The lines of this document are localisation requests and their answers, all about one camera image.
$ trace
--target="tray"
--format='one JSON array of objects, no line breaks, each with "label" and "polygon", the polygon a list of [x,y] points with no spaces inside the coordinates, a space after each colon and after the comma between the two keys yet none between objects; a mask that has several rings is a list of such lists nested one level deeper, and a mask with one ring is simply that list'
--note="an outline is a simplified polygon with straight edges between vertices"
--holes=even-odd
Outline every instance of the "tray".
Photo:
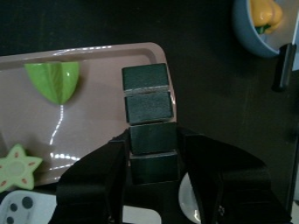
[{"label": "tray", "polygon": [[[64,105],[52,104],[33,88],[24,63],[77,61],[78,86]],[[121,68],[165,63],[153,43],[106,45],[0,58],[0,157],[14,144],[42,158],[34,184],[57,182],[70,165],[126,125]],[[175,98],[171,83],[173,119]]]}]

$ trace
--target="stacked cubes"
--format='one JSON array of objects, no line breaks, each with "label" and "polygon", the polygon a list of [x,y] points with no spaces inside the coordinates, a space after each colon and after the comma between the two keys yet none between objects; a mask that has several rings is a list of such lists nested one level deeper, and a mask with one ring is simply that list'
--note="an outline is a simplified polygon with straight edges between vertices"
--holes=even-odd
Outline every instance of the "stacked cubes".
[{"label": "stacked cubes", "polygon": [[134,184],[179,178],[176,124],[165,64],[122,68]]}]

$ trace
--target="green plastic piece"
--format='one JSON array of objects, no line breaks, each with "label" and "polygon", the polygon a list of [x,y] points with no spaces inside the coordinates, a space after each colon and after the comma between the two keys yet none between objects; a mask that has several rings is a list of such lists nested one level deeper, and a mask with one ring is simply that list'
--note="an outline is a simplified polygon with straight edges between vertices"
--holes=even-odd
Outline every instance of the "green plastic piece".
[{"label": "green plastic piece", "polygon": [[269,28],[269,27],[271,27],[269,24],[265,24],[265,25],[263,25],[263,26],[256,26],[256,27],[255,27],[255,28],[256,28],[256,33],[257,33],[257,34],[263,34],[263,33],[265,32],[267,28]]},{"label": "green plastic piece", "polygon": [[125,97],[125,118],[130,125],[167,121],[173,117],[169,92]]},{"label": "green plastic piece", "polygon": [[78,62],[49,62],[25,64],[32,84],[53,103],[64,104],[70,98],[78,82]]},{"label": "green plastic piece", "polygon": [[179,179],[176,151],[145,156],[130,156],[132,180],[136,185]]},{"label": "green plastic piece", "polygon": [[175,122],[132,126],[129,136],[130,151],[134,155],[165,152],[177,148]]},{"label": "green plastic piece", "polygon": [[124,67],[122,85],[126,95],[168,90],[165,64]]},{"label": "green plastic piece", "polygon": [[0,193],[10,186],[22,189],[33,189],[33,171],[42,159],[26,157],[24,147],[17,144],[9,151],[6,157],[0,158]]}]

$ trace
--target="black table surface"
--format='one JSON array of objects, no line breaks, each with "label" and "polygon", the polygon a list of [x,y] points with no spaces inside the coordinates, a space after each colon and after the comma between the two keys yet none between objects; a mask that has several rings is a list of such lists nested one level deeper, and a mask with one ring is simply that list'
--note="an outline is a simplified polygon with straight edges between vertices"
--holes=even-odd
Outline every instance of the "black table surface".
[{"label": "black table surface", "polygon": [[[297,73],[283,93],[271,91],[276,59],[259,58],[237,42],[232,4],[232,0],[1,1],[0,56],[155,42],[164,50],[172,76],[177,123],[265,162],[275,195],[289,209]],[[163,184],[177,191],[179,183],[168,185]],[[151,189],[145,189],[147,196],[163,188]],[[163,193],[165,200],[172,197],[163,210],[171,204],[179,207],[173,196]]]}]

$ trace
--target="star-shaped toy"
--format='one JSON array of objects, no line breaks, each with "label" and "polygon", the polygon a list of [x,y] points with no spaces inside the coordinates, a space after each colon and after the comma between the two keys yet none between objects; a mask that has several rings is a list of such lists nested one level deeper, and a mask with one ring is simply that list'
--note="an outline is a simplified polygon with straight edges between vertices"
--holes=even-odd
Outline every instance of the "star-shaped toy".
[{"label": "star-shaped toy", "polygon": [[24,147],[17,144],[6,157],[0,158],[0,192],[10,186],[33,189],[33,171],[41,163],[38,157],[26,157]]}]

